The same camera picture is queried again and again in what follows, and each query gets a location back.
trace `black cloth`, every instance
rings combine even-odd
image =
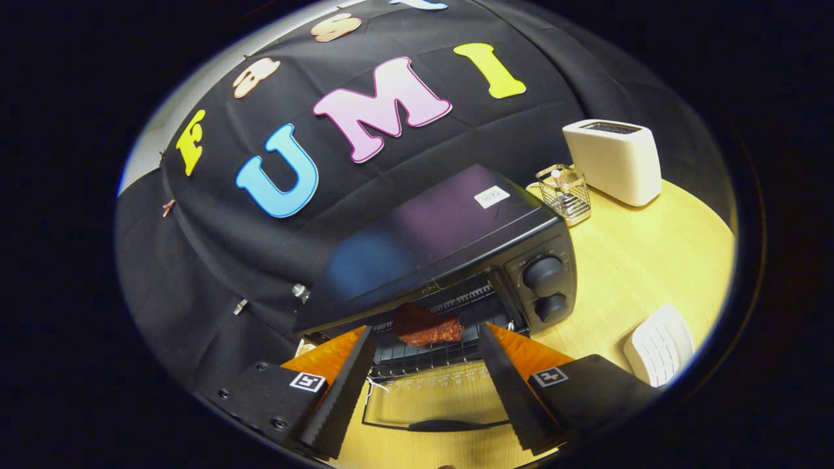
[[[290,358],[297,338],[289,331],[301,306],[292,286],[314,291],[341,240],[472,164],[524,186],[537,170],[570,163],[561,128],[578,120],[649,127],[664,178],[730,217],[729,182],[707,127],[645,67],[582,28],[511,2],[457,2],[430,13],[369,0],[345,11],[363,21],[347,36],[315,42],[309,30],[319,18],[242,59],[188,114],[161,168],[119,196],[125,298],[148,345],[191,391],[214,392],[253,361]],[[474,64],[452,51],[464,43],[491,44],[526,92],[489,96]],[[313,106],[337,88],[373,95],[374,68],[400,56],[454,107],[424,127],[403,123],[398,138],[371,130],[384,149],[355,164],[349,142]],[[279,69],[236,100],[232,82],[263,57],[279,59]],[[197,109],[208,116],[200,123],[203,154],[187,176],[175,145]],[[264,149],[286,123],[316,163],[319,187],[297,214],[276,219],[235,178],[260,155],[279,188],[294,185],[294,171]],[[176,205],[162,218],[171,199]],[[233,315],[242,299],[249,304]]]

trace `pink letter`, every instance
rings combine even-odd
[[[371,98],[348,89],[336,89],[313,107],[316,115],[327,115],[354,147],[350,158],[363,163],[384,147],[382,137],[371,137],[361,124],[369,125],[392,137],[403,133],[397,114],[397,103],[408,113],[411,127],[431,124],[452,110],[452,103],[440,99],[411,70],[411,59],[392,58],[374,70],[374,91]]]

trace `black knob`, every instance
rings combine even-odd
[[[539,298],[555,295],[559,293],[559,274],[563,269],[562,261],[556,257],[539,259],[524,273],[524,283]]]
[[[568,299],[564,295],[552,295],[535,302],[535,313],[542,322],[559,322],[570,315]]]

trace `white wall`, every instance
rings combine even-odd
[[[244,60],[244,55],[252,55],[267,44],[273,42],[294,29],[316,18],[338,11],[365,0],[324,0],[309,7],[302,8],[275,23],[261,28],[258,32],[241,39],[209,60],[197,72],[188,77],[179,88],[157,109],[148,121],[133,146],[122,175],[118,193],[133,184],[136,179],[153,171],[159,166],[159,152],[165,150],[177,131],[179,125],[188,117],[188,113],[208,90],[226,73]]]

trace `metal utensil holder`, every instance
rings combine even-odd
[[[555,180],[551,173],[559,170]],[[535,174],[539,190],[545,203],[573,226],[590,217],[590,195],[585,184],[585,175],[567,164],[554,164]]]

